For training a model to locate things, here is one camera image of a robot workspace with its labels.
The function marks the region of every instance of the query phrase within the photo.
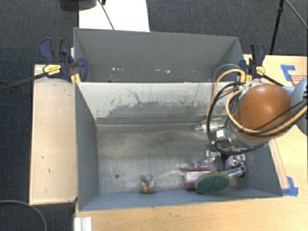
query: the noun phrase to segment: yellow cable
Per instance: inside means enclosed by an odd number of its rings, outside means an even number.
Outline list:
[[[226,75],[228,75],[228,74],[230,74],[230,73],[235,73],[235,72],[238,72],[238,73],[241,74],[240,82],[244,82],[244,79],[243,79],[243,77],[245,76],[245,72],[244,72],[244,71],[242,71],[242,70],[240,70],[240,69],[231,69],[231,70],[228,70],[228,71],[224,72],[223,74],[221,74],[221,75],[217,78],[217,80],[216,80],[216,82],[215,82],[215,86],[214,86],[214,89],[213,89],[213,92],[212,92],[211,101],[213,101],[213,99],[214,99],[214,97],[215,97],[216,88],[217,88],[217,85],[218,85],[218,83],[220,82],[220,80],[221,80],[222,78],[224,78]]]
[[[230,96],[230,98],[228,98],[227,102],[226,102],[226,112],[227,112],[227,116],[230,119],[230,121],[235,124],[237,127],[240,128],[241,131],[244,132],[249,132],[249,133],[254,133],[257,134],[259,132],[261,132],[260,130],[251,130],[248,128],[244,128],[242,125],[240,125],[232,116],[232,114],[230,113],[229,110],[229,105],[230,102],[232,101],[233,98],[235,98],[235,96],[237,96],[238,94],[240,94],[243,90],[239,90],[237,92],[235,92],[233,95]],[[290,126],[293,122],[295,122],[298,118],[300,118],[305,112],[307,111],[307,105],[302,108],[294,117],[292,117],[290,120],[284,122],[283,124],[281,124],[279,127],[273,129],[272,131],[266,132],[266,133],[262,133],[262,135],[264,136],[270,136],[276,132],[279,132],[283,129],[285,129],[286,127]]]
[[[223,94],[225,94],[225,93],[231,93],[231,92],[233,92],[233,91],[235,91],[235,90],[238,90],[238,88],[237,88],[237,87],[233,87],[233,88],[224,90],[224,91],[221,93],[221,95],[223,95]],[[208,113],[209,113],[209,111],[210,111],[210,107],[212,106],[212,104],[213,104],[213,100],[211,101],[210,105],[209,105],[208,108],[207,108],[206,117],[208,117]]]

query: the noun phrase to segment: bin floor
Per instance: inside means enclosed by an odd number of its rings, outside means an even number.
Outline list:
[[[202,161],[208,146],[207,136],[191,126],[151,130],[142,125],[140,131],[112,132],[114,127],[97,125],[101,193],[136,192],[142,175],[153,177],[155,190],[183,189],[181,169]]]

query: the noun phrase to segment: blue tape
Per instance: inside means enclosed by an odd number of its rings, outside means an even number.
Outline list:
[[[286,81],[291,81],[290,75],[289,75],[289,70],[295,70],[294,65],[281,65],[281,70],[283,71],[284,77]]]
[[[288,176],[287,176],[287,179],[288,179],[290,188],[288,188],[288,189],[282,189],[282,194],[283,194],[284,196],[295,196],[295,197],[297,197],[297,195],[298,195],[298,187],[295,187],[295,186],[294,186],[293,180],[292,180],[291,177],[288,177]]]

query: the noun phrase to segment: green sponge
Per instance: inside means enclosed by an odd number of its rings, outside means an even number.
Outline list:
[[[212,172],[200,176],[194,186],[202,194],[217,193],[226,189],[230,184],[230,177],[227,174]]]

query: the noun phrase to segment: gray bin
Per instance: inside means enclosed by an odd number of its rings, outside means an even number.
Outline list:
[[[210,102],[211,76],[243,58],[237,38],[75,28],[74,49],[89,66],[75,88],[81,211],[282,196],[268,147],[247,154],[246,176],[222,192],[183,189],[180,169],[210,146],[194,128]],[[155,180],[152,194],[138,192],[145,174]]]

